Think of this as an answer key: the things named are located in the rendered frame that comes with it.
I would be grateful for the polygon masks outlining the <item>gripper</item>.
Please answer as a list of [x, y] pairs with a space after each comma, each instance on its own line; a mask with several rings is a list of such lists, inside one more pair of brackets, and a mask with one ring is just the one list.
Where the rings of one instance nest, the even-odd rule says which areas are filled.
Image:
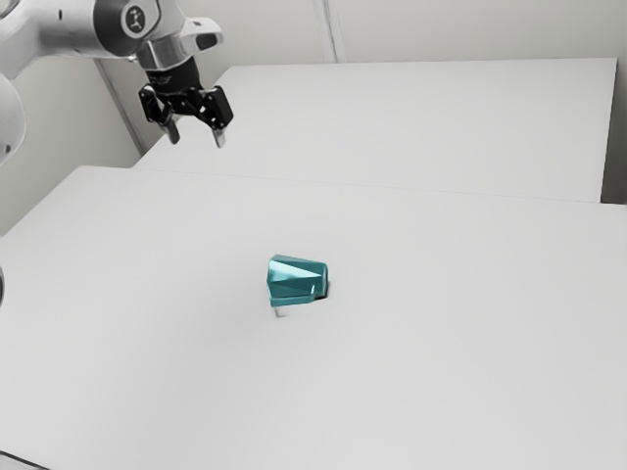
[[146, 75], [148, 83], [138, 92], [145, 118], [156, 124], [172, 145], [179, 142], [180, 134], [171, 107], [162, 107], [157, 94], [185, 95], [184, 103], [191, 115], [211, 129], [218, 148], [224, 147], [233, 111], [221, 86], [202, 89], [193, 57], [169, 70], [147, 70]]

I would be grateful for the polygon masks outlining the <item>teal faceted mug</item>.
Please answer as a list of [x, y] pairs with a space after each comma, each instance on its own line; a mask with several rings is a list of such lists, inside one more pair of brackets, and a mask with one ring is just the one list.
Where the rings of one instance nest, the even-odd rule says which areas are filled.
[[328, 295], [328, 266], [320, 261], [275, 255], [266, 287], [272, 307], [310, 304]]

